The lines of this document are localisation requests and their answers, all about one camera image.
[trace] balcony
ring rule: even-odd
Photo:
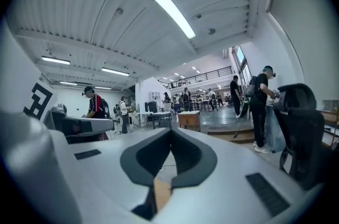
[[[174,92],[183,90],[183,87],[194,88],[200,85],[208,85],[228,80],[233,76],[231,66],[221,68],[208,73],[195,75],[185,79],[179,79],[175,82],[165,83],[159,81],[164,87],[174,90]]]

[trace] cap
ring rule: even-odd
[[[273,71],[273,68],[271,66],[265,66],[264,69],[270,69],[271,71]]]
[[[84,89],[84,92],[92,91],[93,89],[90,86],[86,86]]]

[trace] window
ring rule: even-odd
[[[246,57],[244,56],[240,46],[233,47],[233,57],[235,59],[235,62],[237,64],[238,73],[240,75],[241,80],[246,84],[249,85],[252,74],[249,70],[248,62]]]
[[[237,57],[239,59],[239,63],[241,64],[244,61],[245,57],[244,57],[242,49],[240,47],[237,50]]]

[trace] black sign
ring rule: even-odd
[[[43,95],[46,96],[46,98],[45,98],[45,100],[43,101],[42,104],[39,104],[39,101],[41,100],[41,98],[35,93],[36,91],[39,91]],[[25,107],[23,109],[23,112],[30,117],[34,117],[34,118],[37,118],[38,120],[40,120],[49,100],[51,99],[51,97],[53,95],[53,93],[51,93],[50,91],[48,91],[47,89],[45,89],[44,87],[39,85],[38,83],[36,83],[34,85],[32,92],[33,92],[32,99],[34,100],[34,102],[31,105],[31,108],[28,109],[27,107]]]

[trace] railing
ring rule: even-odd
[[[161,82],[161,81],[159,81],[159,82],[164,87],[171,89],[171,88],[176,88],[176,87],[186,86],[186,85],[190,85],[190,84],[194,84],[194,83],[199,83],[199,82],[202,82],[202,81],[206,81],[206,80],[210,80],[210,79],[214,79],[214,78],[219,78],[219,77],[223,77],[223,76],[227,76],[227,75],[231,75],[231,74],[232,74],[232,68],[231,68],[231,66],[229,66],[229,67],[226,67],[226,68],[209,71],[208,73],[195,75],[195,76],[185,78],[185,79],[180,79],[178,81],[174,81],[174,82],[171,82],[171,83],[165,83],[165,82]]]

